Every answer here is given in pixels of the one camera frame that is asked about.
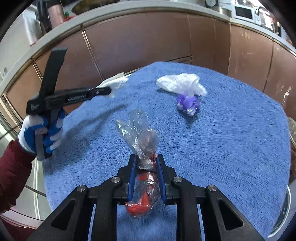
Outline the maroon sleeve forearm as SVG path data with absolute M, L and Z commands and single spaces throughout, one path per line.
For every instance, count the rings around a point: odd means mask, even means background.
M 32 170 L 35 156 L 22 149 L 17 140 L 11 141 L 1 157 L 1 213 L 16 205 Z

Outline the blue white gloved left hand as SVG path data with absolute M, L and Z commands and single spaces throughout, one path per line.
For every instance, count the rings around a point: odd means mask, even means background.
M 49 121 L 40 115 L 27 115 L 18 133 L 21 148 L 43 161 L 52 156 L 62 141 L 65 111 L 60 109 L 57 117 Z

